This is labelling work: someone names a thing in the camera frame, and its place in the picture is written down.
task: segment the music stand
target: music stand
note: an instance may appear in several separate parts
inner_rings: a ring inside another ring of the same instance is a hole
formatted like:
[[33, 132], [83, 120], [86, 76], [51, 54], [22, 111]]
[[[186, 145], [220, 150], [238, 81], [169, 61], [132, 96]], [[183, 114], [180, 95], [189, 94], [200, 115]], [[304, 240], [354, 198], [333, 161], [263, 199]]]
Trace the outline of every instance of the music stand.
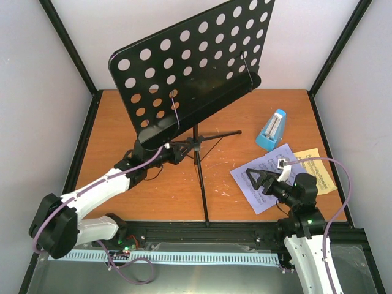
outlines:
[[232, 0], [128, 45], [111, 56], [109, 71], [138, 140], [155, 150], [193, 127], [186, 141], [209, 224], [200, 144], [241, 131], [203, 137], [198, 123], [261, 83], [259, 61], [273, 0]]

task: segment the gray wall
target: gray wall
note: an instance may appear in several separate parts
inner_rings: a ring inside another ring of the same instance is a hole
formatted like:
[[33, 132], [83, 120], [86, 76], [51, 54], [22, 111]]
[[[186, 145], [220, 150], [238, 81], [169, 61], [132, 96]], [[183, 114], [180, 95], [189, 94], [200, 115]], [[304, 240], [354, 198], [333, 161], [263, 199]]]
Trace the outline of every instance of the gray wall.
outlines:
[[392, 293], [392, 2], [373, 1], [316, 96], [333, 156], [353, 178], [349, 204]]
[[91, 96], [39, 1], [0, 6], [1, 293], [17, 293], [42, 197], [60, 194]]
[[[53, 4], [94, 83], [99, 89], [113, 89], [107, 62], [115, 50], [225, 1], [53, 0]], [[241, 1], [243, 9], [250, 1]], [[357, 3], [276, 0], [260, 63], [261, 87], [309, 89]]]

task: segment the wooden table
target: wooden table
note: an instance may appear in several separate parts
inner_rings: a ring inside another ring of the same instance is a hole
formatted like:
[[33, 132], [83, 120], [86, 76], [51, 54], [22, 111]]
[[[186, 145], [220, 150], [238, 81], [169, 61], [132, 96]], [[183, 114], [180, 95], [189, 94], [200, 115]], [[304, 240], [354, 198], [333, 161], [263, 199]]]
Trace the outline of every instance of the wooden table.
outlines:
[[[281, 144], [288, 143], [293, 152], [318, 148], [320, 155], [326, 156], [305, 90], [256, 90], [240, 98], [199, 125], [202, 135], [243, 131], [241, 135], [224, 138], [202, 161], [210, 221], [277, 221], [285, 217], [275, 206], [256, 215], [230, 175], [230, 170], [266, 153], [255, 143], [255, 138], [278, 108], [287, 113]], [[191, 136], [189, 130], [177, 139]], [[132, 149], [135, 139], [134, 128], [118, 92], [104, 91], [77, 187], [105, 174]], [[203, 142], [201, 156], [215, 143], [215, 140]], [[329, 164], [325, 166], [332, 175]], [[157, 168], [149, 170], [148, 178], [157, 172]], [[317, 203], [327, 220], [341, 206], [337, 191], [318, 196]], [[88, 217], [106, 213], [115, 213], [127, 221], [203, 221], [202, 196], [193, 160], [187, 157], [179, 165], [165, 164], [156, 179], [143, 181], [113, 197]], [[345, 221], [344, 214], [338, 220]]]

